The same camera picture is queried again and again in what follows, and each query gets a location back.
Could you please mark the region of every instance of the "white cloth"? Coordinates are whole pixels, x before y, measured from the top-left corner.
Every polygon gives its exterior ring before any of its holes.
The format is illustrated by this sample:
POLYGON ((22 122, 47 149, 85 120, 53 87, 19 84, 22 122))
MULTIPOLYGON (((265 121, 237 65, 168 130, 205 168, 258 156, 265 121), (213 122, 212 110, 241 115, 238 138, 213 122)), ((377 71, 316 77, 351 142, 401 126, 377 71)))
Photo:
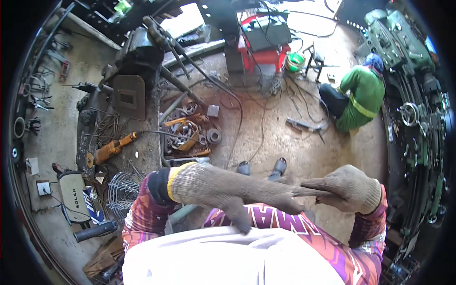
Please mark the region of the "white cloth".
POLYGON ((202 228, 140 243, 125 255, 125 285, 335 284, 339 274, 315 249, 281 228, 202 228))

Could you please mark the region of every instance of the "orange power tool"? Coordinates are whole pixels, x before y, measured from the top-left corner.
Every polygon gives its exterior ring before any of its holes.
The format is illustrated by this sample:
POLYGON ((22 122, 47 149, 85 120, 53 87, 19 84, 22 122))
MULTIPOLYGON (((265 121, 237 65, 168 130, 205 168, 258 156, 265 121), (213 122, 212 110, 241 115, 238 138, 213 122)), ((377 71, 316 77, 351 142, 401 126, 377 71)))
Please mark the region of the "orange power tool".
POLYGON ((102 148, 97 149, 95 151, 94 159, 95 164, 100 165, 105 160, 107 160, 111 154, 117 154, 120 152, 121 148, 124 145, 129 144, 130 142, 134 141, 138 137, 137 132, 131 132, 130 134, 126 135, 125 137, 121 138, 120 140, 112 140, 107 145, 104 145, 102 148))

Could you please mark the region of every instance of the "hand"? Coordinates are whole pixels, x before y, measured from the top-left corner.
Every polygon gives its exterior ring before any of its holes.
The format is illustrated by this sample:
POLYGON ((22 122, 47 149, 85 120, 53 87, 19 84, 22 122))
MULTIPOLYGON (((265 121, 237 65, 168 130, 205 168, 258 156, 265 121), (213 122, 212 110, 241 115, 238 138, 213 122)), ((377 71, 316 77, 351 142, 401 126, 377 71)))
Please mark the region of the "hand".
POLYGON ((169 197, 178 203, 218 208, 240 232, 248 233, 251 219, 245 204, 265 203, 290 215, 307 210, 293 197, 325 196, 330 192, 294 187, 195 163, 171 175, 169 197))
POLYGON ((339 167, 323 178, 307 179, 301 186, 333 193, 317 197, 317 203, 336 207, 341 212, 372 213, 382 198, 378 180, 367 177, 352 165, 339 167))

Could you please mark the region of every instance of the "concrete floor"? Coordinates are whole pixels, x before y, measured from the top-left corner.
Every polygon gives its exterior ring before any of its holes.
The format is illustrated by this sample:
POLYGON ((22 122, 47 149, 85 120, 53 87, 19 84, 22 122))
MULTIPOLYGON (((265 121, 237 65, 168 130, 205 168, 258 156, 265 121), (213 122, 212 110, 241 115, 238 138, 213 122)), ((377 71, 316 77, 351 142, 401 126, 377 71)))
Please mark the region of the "concrete floor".
MULTIPOLYGON (((303 1, 297 4, 304 5, 302 3, 312 2, 303 1)), ((299 5, 294 10, 303 9, 299 5)), ((288 22, 290 27, 319 35, 331 33, 335 25, 327 19, 312 16, 303 17, 302 14, 296 13, 290 15, 288 22)), ((65 20, 64 25, 82 32, 70 20, 65 20)), ((327 81, 327 73, 335 74, 336 81, 340 81, 342 76, 356 64, 352 56, 352 52, 358 45, 358 35, 355 31, 337 26, 331 37, 318 38, 304 34, 300 36, 303 38, 303 47, 314 42, 318 51, 325 53, 326 64, 339 65, 339 67, 325 67, 320 77, 322 82, 327 81)), ((98 83, 101 79, 101 69, 106 63, 113 60, 115 50, 100 42, 78 35, 68 37, 65 40, 69 40, 74 45, 74 49, 65 54, 72 63, 70 75, 65 84, 77 84, 85 81, 98 83)), ((298 50, 300 46, 300 41, 291 44, 294 51, 298 50)), ((225 57, 222 53, 205 57, 201 67, 206 72, 216 70, 221 74, 223 81, 228 78, 225 57)), ((313 81, 315 76, 315 72, 309 72, 310 81, 313 81)), ((192 72, 190 81, 187 81, 185 77, 180 77, 180 79, 184 83, 191 84, 202 79, 202 75, 195 70, 192 72)), ((316 84, 303 80, 299 84, 311 94, 318 96, 316 84)), ((301 118, 288 98, 285 85, 282 85, 282 88, 281 97, 271 97, 267 102, 268 108, 271 107, 272 109, 266 110, 264 114, 264 142, 257 155, 250 162, 252 176, 267 177, 275 161, 282 156, 288 161, 286 173, 293 176, 297 185, 302 179, 322 177, 344 164, 353 164, 368 176, 377 178, 380 182, 385 181, 386 135, 380 117, 363 126, 353 137, 336 132, 334 122, 329 120, 328 126, 322 133, 326 143, 323 144, 318 134, 299 132, 285 124, 287 117, 301 118)), ((249 91, 254 98, 260 99, 255 88, 250 88, 249 91)), ((227 95, 216 88, 197 85, 194 92, 205 98, 208 103, 221 105, 220 102, 222 101, 226 106, 230 106, 227 95)), ((239 111, 222 106, 219 124, 223 129, 223 140, 213 148, 211 154, 211 162, 214 165, 219 167, 227 165, 228 169, 233 171, 240 161, 252 157, 258 149, 262 137, 261 117, 264 109, 254 101, 249 100, 249 96, 245 92, 239 91, 239 94, 246 99, 241 100, 244 119, 233 155, 230 161, 227 161, 239 124, 239 111)), ((73 232, 80 230, 80 227, 68 225, 60 213, 60 208, 56 208, 60 204, 58 201, 52 197, 39 197, 35 183, 36 180, 46 179, 56 181, 55 172, 52 170, 53 162, 76 169, 76 126, 78 119, 76 102, 84 95, 84 92, 62 87, 55 80, 51 86, 50 95, 53 96, 51 106, 56 109, 50 112, 37 110, 36 114, 40 115, 42 119, 41 131, 37 137, 29 135, 25 139, 26 157, 38 157, 40 167, 38 175, 27 177, 31 190, 32 210, 41 232, 53 248, 57 259, 80 284, 90 284, 82 272, 82 267, 99 245, 107 241, 111 235, 93 238, 80 244, 76 243, 73 232)), ((319 103, 308 94, 304 94, 304 96, 309 104, 309 112, 312 116, 316 119, 324 118, 324 112, 319 103)), ((265 100, 262 99, 259 102, 264 104, 265 100)), ((310 122, 304 102, 297 100, 296 103, 303 115, 301 120, 310 122)), ((150 142, 139 140, 135 142, 133 149, 139 150, 140 153, 147 153, 150 150, 150 142)), ((138 161, 138 163, 137 167, 144 173, 155 170, 151 169, 150 165, 144 161, 138 161)), ((61 199, 60 190, 56 184, 52 184, 52 194, 61 199)), ((325 205, 313 205, 311 198, 299 198, 299 200, 311 205, 317 225, 343 243, 347 243, 353 225, 352 214, 341 213, 337 209, 325 205)), ((196 221, 198 213, 195 212, 192 216, 196 221)))

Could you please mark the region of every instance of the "worker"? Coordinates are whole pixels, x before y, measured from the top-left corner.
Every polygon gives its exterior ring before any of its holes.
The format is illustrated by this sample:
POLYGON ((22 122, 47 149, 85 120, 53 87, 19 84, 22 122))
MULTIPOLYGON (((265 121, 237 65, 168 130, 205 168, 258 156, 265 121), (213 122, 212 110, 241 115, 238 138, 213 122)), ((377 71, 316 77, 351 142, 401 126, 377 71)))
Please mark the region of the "worker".
POLYGON ((144 179, 125 219, 124 284, 378 284, 386 208, 383 185, 350 165, 301 187, 208 163, 162 168, 144 179), (313 202, 297 196, 354 212, 349 246, 311 222, 303 211, 313 202), (201 228, 164 235, 178 203, 214 209, 201 228))
POLYGON ((320 97, 336 117, 340 132, 357 129, 377 116, 385 95, 382 74, 382 58, 370 53, 363 65, 355 65, 342 78, 337 89, 327 83, 320 85, 320 97))

